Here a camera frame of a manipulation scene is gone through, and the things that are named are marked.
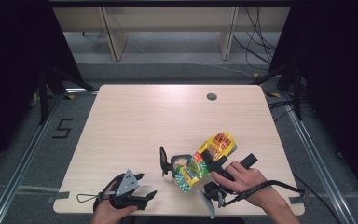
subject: tabletop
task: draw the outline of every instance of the tabletop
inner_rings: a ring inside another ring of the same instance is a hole
[[[209,99],[208,94],[216,99]],[[79,203],[76,195],[95,195],[115,176],[131,169],[135,174],[145,174],[134,195],[157,191],[146,209],[134,215],[208,217],[196,191],[212,181],[210,176],[183,193],[171,175],[161,176],[159,148],[165,148],[168,158],[192,155],[206,139],[221,132],[230,133],[238,146],[223,167],[253,153],[258,158],[253,167],[267,179],[296,185],[259,86],[104,85],[60,188],[60,192],[70,192],[69,198],[56,200],[54,210],[92,213],[93,200]],[[298,197],[290,190],[274,188],[289,204],[289,197]],[[224,208],[214,206],[217,216],[265,215],[246,201]],[[296,215],[304,213],[302,203],[290,206]]]

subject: black handle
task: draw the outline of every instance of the black handle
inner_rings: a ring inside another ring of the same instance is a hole
[[[255,155],[253,153],[249,154],[249,156],[247,156],[245,159],[243,159],[240,164],[245,168],[245,169],[249,169],[251,168],[251,166],[253,164],[255,164],[257,162],[257,158],[255,157]],[[232,177],[231,174],[227,173],[226,171],[223,171],[222,176],[224,176],[225,178],[234,181],[234,177]]]

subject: cable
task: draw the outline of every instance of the cable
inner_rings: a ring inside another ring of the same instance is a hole
[[[269,104],[268,107],[269,107],[269,111],[272,112],[272,110],[277,107],[277,106],[281,106],[281,105],[286,105],[286,104],[289,104],[289,103],[292,103],[293,100],[291,101],[280,101],[280,102],[276,102],[276,103],[272,103],[272,104]]]
[[[284,115],[286,115],[287,113],[289,113],[290,111],[293,111],[294,109],[290,109],[286,112],[284,112],[282,115],[280,115],[277,119],[274,120],[274,122],[278,121],[279,119],[281,119]]]
[[[272,48],[275,49],[275,46],[273,46],[272,44],[270,44],[270,43],[263,37],[263,35],[262,35],[262,32],[261,32],[261,22],[260,22],[260,8],[261,8],[261,7],[256,7],[256,12],[257,12],[257,14],[256,14],[256,16],[257,16],[256,25],[254,25],[254,23],[253,23],[253,21],[252,21],[252,18],[250,18],[250,19],[251,19],[251,22],[252,22],[252,25],[253,25],[254,28],[255,28],[255,27],[257,26],[257,24],[258,24],[258,29],[259,29],[259,31],[257,32],[257,34],[258,34],[258,36],[260,37],[260,39],[262,40],[263,45],[266,46],[266,43],[267,43],[267,44],[269,44]]]
[[[261,39],[261,42],[263,43],[263,46],[264,46],[264,51],[267,53],[267,56],[269,56],[270,58],[272,58],[272,54],[269,52],[269,48],[267,48],[267,45],[266,43],[270,44],[265,38],[264,36],[262,35],[262,32],[261,32],[261,22],[260,22],[260,7],[257,7],[256,8],[257,10],[257,21],[256,21],[256,24],[258,23],[258,36],[260,37]]]
[[[261,43],[258,43],[257,40],[253,39],[251,37],[251,35],[249,35],[249,32],[246,32],[246,34],[249,36],[249,38],[251,38],[257,45],[261,46],[261,47],[264,47],[265,45],[261,44]],[[275,50],[276,48],[274,46],[270,47],[270,46],[266,46],[266,48],[268,49],[272,49],[272,50]]]
[[[248,60],[249,46],[250,46],[252,40],[254,40],[254,35],[255,35],[255,33],[257,33],[258,36],[260,37],[260,39],[262,40],[262,43],[263,43],[263,44],[261,44],[261,46],[263,46],[264,51],[267,53],[267,57],[268,57],[267,60],[265,60],[265,59],[262,59],[262,60],[263,60],[264,62],[267,62],[268,64],[270,64],[269,51],[266,50],[266,45],[265,45],[265,43],[264,43],[264,41],[263,41],[264,38],[263,38],[262,35],[257,31],[257,27],[256,27],[257,24],[259,23],[259,9],[257,10],[257,15],[256,15],[256,16],[257,16],[257,20],[256,20],[256,24],[254,23],[252,17],[250,16],[247,7],[245,7],[245,10],[246,10],[246,13],[248,14],[248,17],[249,17],[249,19],[250,19],[250,21],[251,21],[251,23],[252,23],[252,25],[253,25],[253,27],[254,27],[254,30],[253,30],[253,32],[252,32],[252,35],[249,35],[249,33],[247,33],[248,36],[250,37],[250,40],[248,41],[247,46],[245,47],[245,46],[243,46],[242,44],[240,44],[244,49],[246,49],[245,60],[246,60],[246,62],[247,62],[248,64],[250,64],[250,63],[249,63],[249,60]],[[253,68],[255,68],[255,69],[260,69],[260,70],[268,70],[268,69],[263,69],[263,68],[257,68],[257,67],[254,67],[254,66],[252,66],[252,65],[251,65],[251,67],[253,67]]]
[[[248,189],[246,190],[245,192],[243,193],[240,193],[237,197],[235,197],[233,200],[227,202],[227,203],[224,203],[222,206],[226,206],[226,205],[229,205],[229,204],[232,204],[232,203],[235,203],[235,202],[238,202],[242,199],[247,199],[249,198],[252,194],[258,192],[259,190],[265,188],[265,187],[268,187],[268,186],[271,186],[271,185],[277,185],[277,186],[280,186],[282,188],[285,188],[285,189],[290,189],[291,191],[294,191],[294,192],[297,192],[297,193],[300,193],[300,194],[304,194],[305,190],[304,189],[298,189],[298,188],[295,188],[295,187],[292,187],[290,185],[287,185],[281,181],[278,181],[278,180],[268,180],[266,182],[263,182],[255,187],[252,187],[251,189]]]
[[[319,199],[319,201],[321,201],[321,203],[328,209],[328,211],[331,213],[331,215],[333,216],[333,218],[336,220],[336,222],[338,224],[340,224],[341,222],[339,221],[337,215],[334,213],[333,209],[331,209],[331,207],[313,190],[310,188],[310,186],[308,186],[302,179],[300,179],[300,177],[298,177],[295,173],[293,173],[293,176],[299,181],[301,182],[307,189],[310,190],[310,192],[313,193],[313,195],[315,195],[315,197],[317,199]]]
[[[261,61],[263,61],[263,62],[265,62],[265,63],[267,63],[267,64],[270,64],[269,61],[265,60],[264,58],[262,58],[261,56],[259,56],[259,55],[258,55],[257,53],[255,53],[254,51],[252,51],[252,50],[246,48],[246,47],[237,39],[237,37],[236,37],[235,35],[234,35],[233,37],[234,37],[235,41],[237,41],[237,43],[238,43],[243,49],[245,49],[246,51],[249,51],[249,52],[252,53],[254,56],[256,56],[257,58],[259,58]]]

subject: colorful packaging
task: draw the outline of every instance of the colorful packaging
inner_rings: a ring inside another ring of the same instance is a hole
[[[209,174],[205,161],[201,156],[204,150],[208,150],[213,159],[218,161],[222,156],[228,157],[236,149],[237,145],[234,139],[227,132],[219,133],[209,138],[196,153],[194,153],[187,165],[179,168],[179,175],[183,178],[182,181],[185,181],[188,187],[192,187],[200,179]]]

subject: human hand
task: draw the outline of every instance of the human hand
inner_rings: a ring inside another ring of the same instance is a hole
[[[234,177],[234,181],[222,177],[216,172],[212,172],[212,178],[222,186],[225,186],[234,192],[242,193],[247,189],[257,186],[267,179],[257,169],[245,169],[239,162],[234,161],[226,167],[226,172]],[[247,201],[255,206],[264,207],[264,204],[268,203],[272,199],[280,199],[281,196],[271,186],[265,187],[256,193],[252,194]]]
[[[237,161],[232,162],[225,170],[234,177],[234,181],[222,177],[217,172],[211,172],[211,176],[218,184],[237,193],[245,192],[247,189],[267,181],[259,170],[245,169]],[[255,192],[246,200],[262,208],[276,223],[299,223],[287,202],[272,186]]]
[[[110,191],[115,185],[114,182],[107,191]],[[109,202],[109,195],[104,195],[103,200],[95,209],[91,224],[116,224],[123,217],[128,216],[138,210],[136,206],[128,206],[122,209],[114,208]]]

